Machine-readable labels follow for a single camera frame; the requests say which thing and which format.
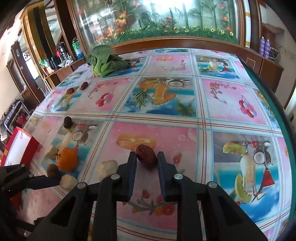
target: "brown fruit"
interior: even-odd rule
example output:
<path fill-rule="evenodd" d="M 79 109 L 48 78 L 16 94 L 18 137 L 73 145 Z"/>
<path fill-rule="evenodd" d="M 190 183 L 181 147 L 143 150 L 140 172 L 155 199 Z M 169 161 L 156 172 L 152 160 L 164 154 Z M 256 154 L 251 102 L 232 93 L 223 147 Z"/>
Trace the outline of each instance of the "brown fruit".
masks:
<path fill-rule="evenodd" d="M 59 181 L 62 178 L 62 175 L 59 171 L 59 168 L 57 167 L 57 165 L 55 164 L 49 164 L 46 170 L 46 174 L 48 177 L 53 177 L 58 179 Z"/>
<path fill-rule="evenodd" d="M 70 94 L 74 93 L 74 91 L 75 91 L 74 88 L 70 88 L 70 89 L 67 89 L 67 92 L 66 93 L 68 95 L 70 95 Z"/>
<path fill-rule="evenodd" d="M 88 87 L 88 83 L 87 82 L 83 82 L 82 85 L 80 86 L 81 90 L 84 90 L 86 87 Z"/>
<path fill-rule="evenodd" d="M 64 147 L 59 150 L 56 157 L 57 166 L 64 172 L 73 171 L 78 165 L 76 152 L 69 147 Z"/>
<path fill-rule="evenodd" d="M 72 123 L 72 119 L 71 119 L 71 117 L 66 116 L 66 117 L 64 118 L 64 127 L 65 127 L 66 129 L 69 129 L 69 128 L 71 128 L 72 125 L 73 125 L 73 123 Z"/>
<path fill-rule="evenodd" d="M 136 149 L 138 160 L 147 169 L 153 169 L 157 165 L 157 158 L 153 149 L 146 145 L 138 145 Z"/>

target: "silver bolt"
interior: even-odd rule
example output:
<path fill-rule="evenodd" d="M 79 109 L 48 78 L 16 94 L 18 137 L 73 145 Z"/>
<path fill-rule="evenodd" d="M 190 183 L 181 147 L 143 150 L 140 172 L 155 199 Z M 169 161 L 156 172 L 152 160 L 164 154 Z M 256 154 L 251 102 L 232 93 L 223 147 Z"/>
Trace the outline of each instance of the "silver bolt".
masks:
<path fill-rule="evenodd" d="M 180 174 L 180 173 L 177 173 L 174 175 L 174 178 L 177 179 L 177 180 L 181 180 L 183 178 L 183 175 Z"/>
<path fill-rule="evenodd" d="M 112 174 L 112 176 L 111 176 L 111 179 L 112 179 L 112 180 L 117 180 L 118 178 L 120 178 L 120 175 L 117 174 L 117 173 Z"/>
<path fill-rule="evenodd" d="M 209 182 L 208 185 L 209 185 L 210 188 L 216 188 L 217 187 L 217 183 L 215 183 L 215 182 Z"/>
<path fill-rule="evenodd" d="M 77 184 L 78 189 L 83 189 L 85 187 L 86 187 L 86 183 L 84 183 L 84 182 L 80 182 L 80 183 Z"/>

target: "wall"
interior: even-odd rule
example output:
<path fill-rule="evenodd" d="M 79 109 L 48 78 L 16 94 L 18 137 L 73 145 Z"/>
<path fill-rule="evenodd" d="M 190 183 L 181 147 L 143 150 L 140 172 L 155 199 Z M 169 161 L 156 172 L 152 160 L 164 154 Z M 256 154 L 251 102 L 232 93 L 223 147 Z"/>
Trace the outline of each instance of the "wall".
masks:
<path fill-rule="evenodd" d="M 6 30 L 0 39 L 0 115 L 7 110 L 15 99 L 21 97 L 6 67 L 11 45 L 17 40 L 17 34 L 20 30 L 19 18 L 20 13 L 16 16 L 13 27 Z"/>
<path fill-rule="evenodd" d="M 263 23 L 269 23 L 285 30 L 284 34 L 276 35 L 276 48 L 281 53 L 279 64 L 284 68 L 284 71 L 275 92 L 276 97 L 282 106 L 284 106 L 296 79 L 296 43 L 283 22 L 271 8 L 260 6 L 260 9 Z"/>

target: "glass partition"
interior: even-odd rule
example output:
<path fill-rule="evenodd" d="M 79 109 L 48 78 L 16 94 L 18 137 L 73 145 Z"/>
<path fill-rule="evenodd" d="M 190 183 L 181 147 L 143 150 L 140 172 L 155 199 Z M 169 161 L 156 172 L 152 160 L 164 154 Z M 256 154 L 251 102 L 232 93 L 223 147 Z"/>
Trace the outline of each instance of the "glass partition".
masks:
<path fill-rule="evenodd" d="M 236 0 L 71 0 L 91 51 L 156 36 L 201 36 L 238 43 Z"/>

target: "coffee maker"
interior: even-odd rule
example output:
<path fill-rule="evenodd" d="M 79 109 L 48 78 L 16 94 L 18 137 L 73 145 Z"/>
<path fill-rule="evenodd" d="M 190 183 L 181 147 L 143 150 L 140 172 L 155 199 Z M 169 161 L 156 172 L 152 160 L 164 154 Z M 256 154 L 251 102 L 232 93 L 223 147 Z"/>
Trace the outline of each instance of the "coffee maker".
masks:
<path fill-rule="evenodd" d="M 58 46 L 58 51 L 60 52 L 60 58 L 61 58 L 61 61 L 64 61 L 66 60 L 68 57 L 69 57 L 69 54 L 67 52 L 67 47 L 65 45 L 64 42 L 61 42 Z"/>

